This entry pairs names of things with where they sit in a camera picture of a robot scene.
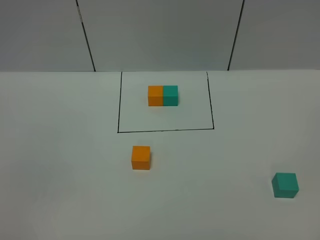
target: orange cube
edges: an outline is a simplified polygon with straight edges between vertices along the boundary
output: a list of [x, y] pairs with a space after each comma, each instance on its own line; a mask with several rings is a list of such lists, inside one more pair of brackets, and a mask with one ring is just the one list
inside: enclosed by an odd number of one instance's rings
[[148, 104], [153, 107], [164, 105], [164, 86], [148, 86]]
[[133, 146], [132, 169], [150, 170], [150, 147], [149, 146]]

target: cube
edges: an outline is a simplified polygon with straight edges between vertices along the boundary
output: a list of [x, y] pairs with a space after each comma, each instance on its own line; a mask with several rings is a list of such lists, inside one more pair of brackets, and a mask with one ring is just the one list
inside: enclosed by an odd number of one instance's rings
[[293, 199], [299, 192], [295, 173], [277, 172], [271, 182], [275, 198]]
[[153, 107], [164, 105], [164, 86], [148, 86], [148, 105]]
[[163, 106], [178, 106], [178, 86], [163, 86]]
[[150, 170], [150, 146], [133, 146], [131, 164], [135, 170]]

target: teal block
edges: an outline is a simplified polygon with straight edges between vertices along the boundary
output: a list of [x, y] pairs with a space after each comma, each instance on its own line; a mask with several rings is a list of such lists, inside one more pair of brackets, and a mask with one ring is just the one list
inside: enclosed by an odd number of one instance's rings
[[163, 86], [163, 106], [178, 106], [178, 86]]
[[293, 199], [299, 192], [295, 173], [277, 172], [271, 182], [275, 198]]

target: white surface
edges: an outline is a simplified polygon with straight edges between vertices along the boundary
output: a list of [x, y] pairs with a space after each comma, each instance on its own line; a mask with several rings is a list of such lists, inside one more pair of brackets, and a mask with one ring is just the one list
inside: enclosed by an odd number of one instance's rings
[[[177, 85], [178, 106], [148, 106], [149, 85]], [[123, 73], [119, 132], [212, 128], [205, 71]]]
[[75, 0], [2, 0], [0, 71], [93, 71]]
[[0, 239], [318, 239], [319, 78], [209, 72], [215, 130], [117, 133], [120, 73], [0, 73]]
[[97, 71], [226, 70], [242, 0], [78, 0]]
[[316, 0], [246, 0], [230, 69], [320, 69], [319, 10]]

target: white table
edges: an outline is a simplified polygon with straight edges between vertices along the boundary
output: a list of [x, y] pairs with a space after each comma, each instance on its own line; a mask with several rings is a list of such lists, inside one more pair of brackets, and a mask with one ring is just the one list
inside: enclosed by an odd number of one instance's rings
[[[208, 72], [214, 130], [117, 133], [120, 79], [0, 73], [0, 239], [320, 237], [320, 71]], [[297, 174], [294, 199], [275, 172]]]

